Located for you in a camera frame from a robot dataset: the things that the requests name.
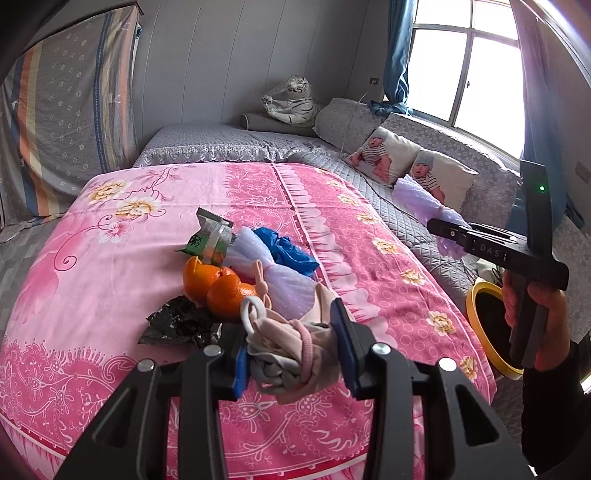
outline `wall panel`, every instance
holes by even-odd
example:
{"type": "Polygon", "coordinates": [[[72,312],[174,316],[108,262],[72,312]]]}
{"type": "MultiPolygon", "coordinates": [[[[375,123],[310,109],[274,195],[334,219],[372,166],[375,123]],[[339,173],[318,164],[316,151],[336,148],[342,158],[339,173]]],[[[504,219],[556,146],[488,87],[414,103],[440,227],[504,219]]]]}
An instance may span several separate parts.
{"type": "Polygon", "coordinates": [[[223,124],[235,124],[241,113],[261,110],[271,54],[285,0],[246,0],[226,78],[223,124]]]}

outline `baby picture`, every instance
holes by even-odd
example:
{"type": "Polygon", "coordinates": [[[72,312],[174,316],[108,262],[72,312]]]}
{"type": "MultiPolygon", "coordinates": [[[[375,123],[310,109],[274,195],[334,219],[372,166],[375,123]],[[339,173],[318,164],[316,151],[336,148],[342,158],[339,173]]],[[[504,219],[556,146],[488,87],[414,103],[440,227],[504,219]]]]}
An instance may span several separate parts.
{"type": "Polygon", "coordinates": [[[360,162],[365,162],[374,166],[373,174],[388,182],[388,171],[392,164],[392,159],[388,154],[388,149],[384,145],[386,136],[374,132],[369,137],[367,143],[350,157],[351,165],[357,167],[360,162]]]}
{"type": "Polygon", "coordinates": [[[431,195],[433,195],[442,205],[445,205],[445,194],[435,175],[431,173],[433,169],[433,156],[428,152],[421,151],[417,155],[411,168],[411,175],[414,180],[431,195]]]}

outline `person's hand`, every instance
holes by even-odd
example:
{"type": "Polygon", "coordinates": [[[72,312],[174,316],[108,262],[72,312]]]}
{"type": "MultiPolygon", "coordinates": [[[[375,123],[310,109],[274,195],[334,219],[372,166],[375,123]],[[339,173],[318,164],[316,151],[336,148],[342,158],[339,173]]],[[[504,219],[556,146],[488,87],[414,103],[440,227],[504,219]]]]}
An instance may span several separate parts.
{"type": "MultiPolygon", "coordinates": [[[[569,355],[570,334],[567,323],[567,303],[564,292],[540,283],[530,283],[527,293],[539,305],[548,308],[548,323],[540,349],[535,357],[534,368],[544,372],[559,366],[569,355]]],[[[511,272],[503,273],[503,303],[505,321],[510,327],[517,323],[517,293],[513,289],[511,272]]]]}

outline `cloth cover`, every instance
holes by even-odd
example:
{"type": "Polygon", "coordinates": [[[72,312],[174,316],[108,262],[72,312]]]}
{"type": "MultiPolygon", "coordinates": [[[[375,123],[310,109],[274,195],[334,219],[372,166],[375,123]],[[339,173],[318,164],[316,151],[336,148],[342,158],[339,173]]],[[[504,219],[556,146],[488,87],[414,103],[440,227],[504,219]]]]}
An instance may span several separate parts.
{"type": "Polygon", "coordinates": [[[318,138],[194,122],[161,128],[145,146],[134,167],[212,161],[282,162],[294,153],[317,149],[335,150],[318,138]]]}
{"type": "MultiPolygon", "coordinates": [[[[289,236],[314,254],[319,282],[378,341],[429,364],[453,358],[491,401],[492,370],[466,319],[338,176],[291,163],[121,170],[91,180],[56,226],[25,280],[0,351],[0,423],[41,479],[54,478],[137,361],[186,358],[182,347],[137,341],[146,317],[183,292],[186,255],[176,250],[199,229],[198,206],[237,228],[267,225],[289,236]]],[[[414,407],[419,480],[424,427],[420,401],[414,407]]],[[[342,381],[289,405],[251,384],[239,401],[219,405],[229,477],[360,478],[372,408],[352,399],[342,381]]],[[[178,401],[166,448],[173,480],[178,401]]]]}
{"type": "Polygon", "coordinates": [[[92,177],[137,158],[131,105],[135,6],[27,50],[0,95],[0,227],[60,215],[92,177]]]}

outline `window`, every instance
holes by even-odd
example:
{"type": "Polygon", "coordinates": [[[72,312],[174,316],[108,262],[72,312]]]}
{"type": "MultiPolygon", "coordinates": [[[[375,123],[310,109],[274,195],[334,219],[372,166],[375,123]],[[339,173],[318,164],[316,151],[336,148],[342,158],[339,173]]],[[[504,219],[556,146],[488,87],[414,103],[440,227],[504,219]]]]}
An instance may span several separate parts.
{"type": "Polygon", "coordinates": [[[521,53],[509,0],[418,0],[408,106],[519,158],[521,53]]]}

